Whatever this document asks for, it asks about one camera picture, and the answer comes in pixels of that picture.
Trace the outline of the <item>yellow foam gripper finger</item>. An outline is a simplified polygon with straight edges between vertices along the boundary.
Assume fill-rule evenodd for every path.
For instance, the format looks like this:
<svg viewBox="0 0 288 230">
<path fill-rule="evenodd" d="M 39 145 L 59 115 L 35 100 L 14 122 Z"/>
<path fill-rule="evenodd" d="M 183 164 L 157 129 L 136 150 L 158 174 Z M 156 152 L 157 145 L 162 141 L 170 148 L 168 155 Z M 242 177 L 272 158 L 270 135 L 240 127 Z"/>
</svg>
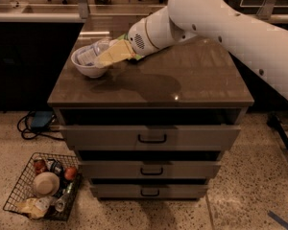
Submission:
<svg viewBox="0 0 288 230">
<path fill-rule="evenodd" d="M 94 65 L 97 68 L 105 68 L 114 63 L 128 59 L 130 51 L 127 44 L 123 40 L 117 40 L 112 46 L 97 56 L 94 60 Z"/>
</svg>

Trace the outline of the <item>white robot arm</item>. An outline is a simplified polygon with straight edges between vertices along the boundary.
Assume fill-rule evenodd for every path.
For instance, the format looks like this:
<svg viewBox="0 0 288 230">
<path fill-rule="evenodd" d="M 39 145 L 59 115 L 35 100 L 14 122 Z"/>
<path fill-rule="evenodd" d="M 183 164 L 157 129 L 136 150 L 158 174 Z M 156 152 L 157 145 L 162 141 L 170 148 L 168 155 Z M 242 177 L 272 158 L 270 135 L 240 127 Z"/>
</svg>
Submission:
<svg viewBox="0 0 288 230">
<path fill-rule="evenodd" d="M 215 40 L 288 101 L 288 31 L 231 8 L 223 0 L 168 0 L 133 24 L 94 59 L 103 68 L 143 58 L 195 36 Z"/>
</svg>

